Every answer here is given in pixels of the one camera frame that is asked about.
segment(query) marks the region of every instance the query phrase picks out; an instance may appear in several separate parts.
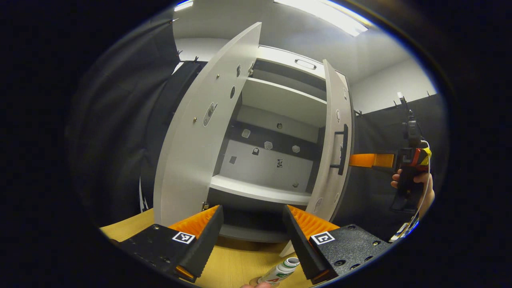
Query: table surface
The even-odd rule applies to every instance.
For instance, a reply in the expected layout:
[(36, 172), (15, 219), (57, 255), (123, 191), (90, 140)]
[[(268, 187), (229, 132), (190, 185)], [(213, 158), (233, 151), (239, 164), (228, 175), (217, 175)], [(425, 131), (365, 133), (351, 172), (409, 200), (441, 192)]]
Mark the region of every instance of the table surface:
[[(100, 228), (107, 237), (119, 242), (124, 241), (155, 223), (153, 209)], [(258, 243), (240, 241), (219, 236), (201, 277), (195, 285), (205, 288), (239, 288), (249, 280), (262, 276), (285, 258), (279, 253), (286, 246), (284, 243)], [(279, 288), (311, 287), (299, 265), (295, 272), (283, 280)]]

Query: open cabinet door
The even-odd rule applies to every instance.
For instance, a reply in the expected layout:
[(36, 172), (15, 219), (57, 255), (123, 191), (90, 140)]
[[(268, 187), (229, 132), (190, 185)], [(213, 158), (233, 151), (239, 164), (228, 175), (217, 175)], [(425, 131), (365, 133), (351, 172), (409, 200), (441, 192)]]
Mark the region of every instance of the open cabinet door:
[(169, 226), (201, 211), (222, 140), (254, 63), (261, 22), (228, 42), (183, 96), (158, 160), (155, 223)]
[[(348, 174), (352, 151), (352, 108), (344, 76), (339, 75), (325, 59), (324, 69), (327, 85), (324, 147), (306, 212), (330, 221), (342, 198)], [(291, 242), (288, 242), (280, 256), (284, 257), (293, 251)]]

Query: white bottle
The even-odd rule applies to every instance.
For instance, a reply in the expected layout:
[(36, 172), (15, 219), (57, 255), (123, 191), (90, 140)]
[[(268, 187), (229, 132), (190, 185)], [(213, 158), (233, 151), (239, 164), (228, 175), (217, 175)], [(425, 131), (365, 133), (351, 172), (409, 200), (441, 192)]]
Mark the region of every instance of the white bottle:
[(286, 277), (290, 276), (299, 264), (298, 258), (290, 257), (260, 277), (258, 279), (258, 283), (265, 281), (271, 285), (276, 285)]

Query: white cabinet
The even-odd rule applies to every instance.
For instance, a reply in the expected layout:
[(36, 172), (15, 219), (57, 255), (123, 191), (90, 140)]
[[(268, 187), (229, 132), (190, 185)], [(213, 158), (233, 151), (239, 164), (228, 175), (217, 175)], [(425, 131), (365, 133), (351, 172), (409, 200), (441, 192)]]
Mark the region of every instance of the white cabinet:
[[(260, 46), (261, 25), (228, 42), (180, 102), (157, 167), (156, 223), (171, 225), (208, 200), (233, 208), (222, 235), (283, 241), (275, 224), (283, 204), (333, 216), (352, 149), (346, 79), (326, 60)], [(258, 209), (269, 218), (240, 224)]]

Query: door handle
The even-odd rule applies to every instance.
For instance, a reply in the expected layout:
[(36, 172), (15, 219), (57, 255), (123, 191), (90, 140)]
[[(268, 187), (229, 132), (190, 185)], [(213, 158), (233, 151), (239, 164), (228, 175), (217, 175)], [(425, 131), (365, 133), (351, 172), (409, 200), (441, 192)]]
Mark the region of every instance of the door handle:
[(309, 68), (311, 70), (315, 70), (316, 69), (316, 65), (315, 64), (312, 64), (312, 63), (309, 63), (309, 62), (306, 62), (306, 61), (300, 60), (300, 59), (295, 59), (295, 64), (300, 65), (300, 66), (305, 67), (305, 68)]
[(349, 135), (349, 127), (347, 124), (343, 125), (343, 131), (335, 131), (334, 135), (343, 135), (343, 144), (340, 147), (341, 155), (339, 158), (339, 164), (331, 164), (331, 168), (338, 168), (338, 175), (343, 175), (343, 169), (345, 167), (345, 160), (347, 159), (347, 144), (348, 144), (348, 135)]

